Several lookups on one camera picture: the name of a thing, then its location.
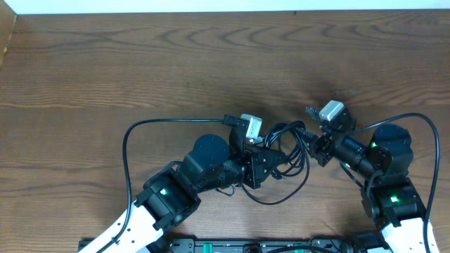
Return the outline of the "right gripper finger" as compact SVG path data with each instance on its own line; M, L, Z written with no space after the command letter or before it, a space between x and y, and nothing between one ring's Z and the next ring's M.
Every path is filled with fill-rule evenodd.
M313 107L306 107L306 111L311 116L311 118L313 120L315 120L316 122L320 122L321 121L318 109L313 108Z
M316 134L308 132L307 130L305 130L303 128L299 128L299 127L296 128L296 132L300 135L302 140L308 144L314 144L319 139L319 137Z

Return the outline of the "black USB cable dark plug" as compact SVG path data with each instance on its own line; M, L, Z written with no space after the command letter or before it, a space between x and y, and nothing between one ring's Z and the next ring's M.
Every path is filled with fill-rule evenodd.
M261 205L274 206L288 201L294 197L303 187L309 179L311 173L311 162L308 154L307 144L303 141L305 146L305 154L307 155L306 164L304 170L294 177L282 177L281 179L275 179L272 175L268 177L265 182L261 183L261 187L258 189L251 189L250 187L240 184L242 191L253 201ZM274 143L270 149L278 150L277 143ZM283 152L287 154L286 150L290 148L283 148ZM287 164L282 164L278 167L281 171L288 168Z

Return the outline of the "black USB cable gold plug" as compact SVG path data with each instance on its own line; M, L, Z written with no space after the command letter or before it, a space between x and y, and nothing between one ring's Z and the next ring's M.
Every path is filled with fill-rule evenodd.
M274 169L271 175L275 179L282 177L294 177L299 175L305 167L307 155L305 154L305 146L300 134L305 129L305 124L301 121L292 123L278 123L268 130L263 138L263 147L270 149L274 143L277 143L277 149L282 151L283 148L290 148L287 152L288 168L284 171Z

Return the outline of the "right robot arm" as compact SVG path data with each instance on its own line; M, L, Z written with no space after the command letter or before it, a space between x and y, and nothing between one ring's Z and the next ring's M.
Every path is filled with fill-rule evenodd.
M375 247L391 252L438 252L430 222L440 166L440 139L432 120L417 112L396 115L362 129L343 103L332 100L324 108L307 108L319 123L322 135L301 132L311 158L325 167L340 162L347 174L365 178L360 185L362 205L374 222L381 241ZM423 202L408 177L413 160L409 131L395 122L417 117L432 130L435 165L427 202Z

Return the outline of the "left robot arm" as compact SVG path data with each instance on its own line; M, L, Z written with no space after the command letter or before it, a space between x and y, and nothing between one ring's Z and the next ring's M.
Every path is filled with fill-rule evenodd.
M280 150L246 144L248 119L224 115L218 122L231 128L229 140L201 136L182 161L170 162L128 198L126 211L113 225L92 241L80 242L79 251L141 252L197 210L199 193L236 184L258 188L287 162Z

